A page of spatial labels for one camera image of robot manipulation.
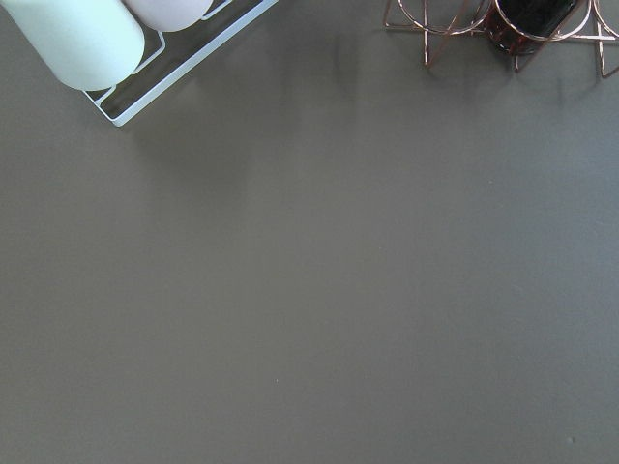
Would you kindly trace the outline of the dark bottle in copper rack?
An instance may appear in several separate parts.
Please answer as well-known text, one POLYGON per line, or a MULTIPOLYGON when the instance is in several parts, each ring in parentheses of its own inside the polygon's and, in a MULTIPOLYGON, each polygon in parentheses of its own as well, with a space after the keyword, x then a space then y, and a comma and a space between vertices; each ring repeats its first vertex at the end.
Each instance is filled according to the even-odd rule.
POLYGON ((534 53, 543 44, 529 36, 548 38, 577 7, 575 0, 505 0, 493 6, 486 17, 488 37, 513 56, 534 53))

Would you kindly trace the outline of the mint green cup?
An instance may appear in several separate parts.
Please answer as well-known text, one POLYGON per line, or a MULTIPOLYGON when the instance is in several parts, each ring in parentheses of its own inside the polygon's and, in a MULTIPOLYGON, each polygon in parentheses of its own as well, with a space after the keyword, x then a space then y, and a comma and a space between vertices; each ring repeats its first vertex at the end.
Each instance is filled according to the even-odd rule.
POLYGON ((144 34, 120 1, 3 1, 52 73, 81 91, 100 91, 130 76, 144 34))

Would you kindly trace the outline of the pale pink cup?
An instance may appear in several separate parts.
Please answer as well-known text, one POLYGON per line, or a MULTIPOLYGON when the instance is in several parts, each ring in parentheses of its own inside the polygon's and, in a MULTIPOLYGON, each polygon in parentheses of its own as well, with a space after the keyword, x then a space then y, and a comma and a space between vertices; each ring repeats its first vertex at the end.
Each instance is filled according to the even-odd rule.
POLYGON ((161 32, 177 32, 194 25, 213 3, 213 0, 124 1, 143 24, 161 32))

